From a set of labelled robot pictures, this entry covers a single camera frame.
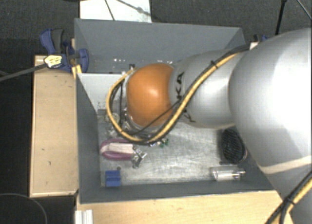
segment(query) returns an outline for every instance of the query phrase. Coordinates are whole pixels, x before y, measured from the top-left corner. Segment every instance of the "orange object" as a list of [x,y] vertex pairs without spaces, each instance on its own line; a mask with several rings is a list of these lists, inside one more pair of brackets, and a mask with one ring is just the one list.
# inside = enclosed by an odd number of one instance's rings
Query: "orange object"
[[[173,68],[167,64],[151,64],[138,69],[127,83],[127,109],[136,124],[146,126],[171,107],[168,84]],[[172,111],[151,126],[164,123]]]

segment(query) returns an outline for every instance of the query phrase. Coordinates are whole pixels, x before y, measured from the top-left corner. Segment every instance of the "test tube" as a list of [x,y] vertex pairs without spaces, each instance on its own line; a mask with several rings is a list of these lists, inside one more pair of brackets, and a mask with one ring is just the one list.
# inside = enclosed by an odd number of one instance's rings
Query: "test tube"
[[214,179],[220,181],[240,181],[241,177],[246,173],[243,168],[237,166],[218,166],[210,168]]

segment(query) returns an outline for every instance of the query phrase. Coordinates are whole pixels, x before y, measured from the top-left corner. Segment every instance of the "metal bracket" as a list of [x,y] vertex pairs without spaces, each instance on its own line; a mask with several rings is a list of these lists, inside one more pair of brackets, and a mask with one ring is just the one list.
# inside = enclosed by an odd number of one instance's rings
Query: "metal bracket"
[[138,168],[140,162],[147,156],[147,153],[144,153],[138,147],[133,147],[133,150],[134,153],[131,156],[132,167]]
[[93,210],[75,211],[75,224],[93,224]]

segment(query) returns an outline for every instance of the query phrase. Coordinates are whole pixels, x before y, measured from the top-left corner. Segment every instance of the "wooden board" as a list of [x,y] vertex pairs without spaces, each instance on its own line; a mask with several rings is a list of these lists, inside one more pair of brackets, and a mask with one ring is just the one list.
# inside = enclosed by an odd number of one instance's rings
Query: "wooden board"
[[[93,210],[94,224],[264,224],[281,203],[276,191],[103,204],[77,204]],[[292,224],[289,215],[285,224]]]
[[[36,65],[42,64],[41,56]],[[78,189],[74,78],[35,72],[30,197],[73,195]],[[81,205],[94,224],[263,224],[280,204],[276,191]],[[292,224],[287,216],[285,224]]]
[[[37,56],[35,65],[43,58]],[[73,75],[35,72],[30,197],[73,195],[78,189],[75,102]]]

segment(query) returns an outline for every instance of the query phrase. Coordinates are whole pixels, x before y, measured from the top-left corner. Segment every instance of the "yellow cable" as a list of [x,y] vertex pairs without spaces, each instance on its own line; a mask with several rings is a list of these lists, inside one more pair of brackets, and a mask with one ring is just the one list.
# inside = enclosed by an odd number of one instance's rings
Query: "yellow cable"
[[[192,98],[193,94],[196,92],[196,90],[198,89],[198,87],[204,82],[205,79],[207,79],[217,68],[221,67],[222,65],[224,65],[225,63],[227,63],[230,59],[232,59],[233,57],[235,57],[238,53],[230,55],[222,60],[220,60],[218,63],[216,63],[214,66],[212,66],[206,73],[204,73],[199,79],[198,81],[192,86],[192,88],[190,89],[190,91],[186,94],[186,96],[184,97],[183,101],[181,102],[180,106],[178,107],[177,111],[175,112],[175,114],[173,115],[172,119],[167,123],[167,125],[162,129],[162,131],[160,131],[155,137],[147,140],[146,142],[153,142],[155,140],[157,140],[159,137],[161,137],[163,134],[165,134],[172,126],[173,124],[177,121],[177,119],[179,118],[179,115],[182,113],[182,111],[184,110],[184,108],[187,106],[188,102],[190,101],[190,99]],[[135,142],[140,142],[143,141],[143,139],[139,139],[136,137],[133,137],[125,132],[123,132],[122,128],[118,125],[118,123],[114,120],[111,109],[110,109],[110,97],[112,95],[112,92],[114,90],[114,88],[121,82],[123,81],[128,75],[130,75],[134,70],[129,70],[126,74],[124,74],[109,90],[107,97],[106,97],[106,109],[107,109],[107,115],[109,117],[109,119],[111,120],[112,124],[114,125],[114,127],[116,128],[116,130],[119,132],[119,134],[121,134],[123,137],[131,140],[131,141],[135,141]]]
[[[298,192],[298,194],[294,197],[293,203],[297,204],[312,188],[312,178],[307,181],[307,183],[302,187],[302,189]],[[289,214],[290,211],[293,209],[294,204],[291,205],[287,209],[287,213]],[[279,224],[281,213],[276,215],[276,217],[272,220],[271,224]]]
[[[307,181],[307,183],[302,187],[298,194],[294,197],[293,203],[297,204],[312,188],[312,178]],[[294,204],[291,204],[287,210],[289,213],[294,207]]]

